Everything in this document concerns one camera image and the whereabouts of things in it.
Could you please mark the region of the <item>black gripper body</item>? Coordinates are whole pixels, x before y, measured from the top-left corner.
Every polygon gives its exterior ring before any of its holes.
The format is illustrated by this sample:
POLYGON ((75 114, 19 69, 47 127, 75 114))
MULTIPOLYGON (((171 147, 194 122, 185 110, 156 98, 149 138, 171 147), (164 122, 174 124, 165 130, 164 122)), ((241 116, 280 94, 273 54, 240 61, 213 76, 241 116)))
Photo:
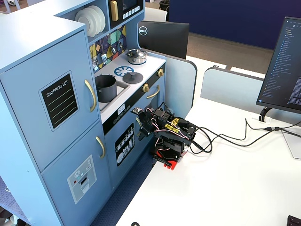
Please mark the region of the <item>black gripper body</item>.
POLYGON ((140 120, 142 123, 142 129, 147 132, 154 131, 154 125, 152 124, 151 119, 153 118, 152 110, 146 109, 140 116, 140 120))

